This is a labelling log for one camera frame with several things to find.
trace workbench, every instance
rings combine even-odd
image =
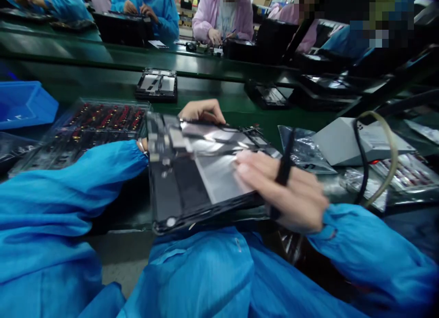
[[[189,101],[216,98],[228,123],[232,126],[257,124],[265,138],[280,151],[278,125],[318,131],[336,117],[335,113],[316,113],[298,107],[284,111],[262,110],[244,92],[244,81],[251,78],[273,81],[288,95],[289,87],[297,85],[298,70],[188,53],[178,47],[157,50],[106,44],[100,41],[97,30],[74,35],[55,32],[49,25],[0,21],[0,66],[0,81],[40,81],[59,102],[57,117],[80,97],[134,100],[134,91],[145,67],[176,70],[178,103],[153,104],[155,112],[176,115]],[[41,125],[14,129],[10,133],[40,139],[49,128],[50,125]],[[332,202],[352,202],[354,195],[335,184],[334,177],[322,177],[321,181],[325,179],[329,187],[336,188],[331,191]],[[127,196],[135,197],[138,202],[126,207],[124,198]],[[267,218],[265,209],[233,211],[218,217],[230,221],[248,218]],[[124,186],[121,196],[98,219],[94,229],[97,233],[150,230],[151,221],[146,170]]]

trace white box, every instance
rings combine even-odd
[[[337,118],[312,137],[331,166],[363,165],[353,132],[353,121],[354,118]],[[368,162],[390,158],[389,142],[381,125],[358,125],[360,141]],[[415,151],[415,148],[401,137],[392,134],[400,155]]]

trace blue plastic bin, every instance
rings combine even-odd
[[[52,123],[58,105],[39,81],[0,82],[0,129]]]

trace white cable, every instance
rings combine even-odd
[[[366,201],[366,204],[364,205],[366,208],[372,204],[381,194],[384,192],[384,190],[389,186],[389,184],[392,182],[393,177],[395,176],[396,169],[398,168],[398,147],[395,144],[394,138],[393,138],[393,132],[390,129],[389,124],[386,122],[386,120],[381,117],[377,112],[375,111],[366,111],[362,113],[359,118],[365,117],[367,115],[373,116],[383,127],[384,133],[387,137],[387,140],[389,142],[390,147],[390,153],[391,153],[391,164],[389,173],[387,174],[387,177],[385,178],[382,185],[378,188],[378,190],[374,193],[372,197],[369,198],[369,200]]]

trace black pen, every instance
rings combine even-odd
[[[284,155],[282,156],[282,159],[280,159],[280,165],[279,165],[279,171],[278,175],[276,176],[275,182],[285,186],[287,185],[288,178],[289,178],[289,172],[291,170],[291,167],[294,167],[296,164],[294,161],[291,160],[291,153],[293,153],[293,145],[295,141],[295,134],[296,134],[296,128],[293,128],[291,130],[291,133],[289,134],[287,146],[285,147]],[[270,207],[270,218],[272,220],[278,220],[280,218],[280,211],[274,206]]]

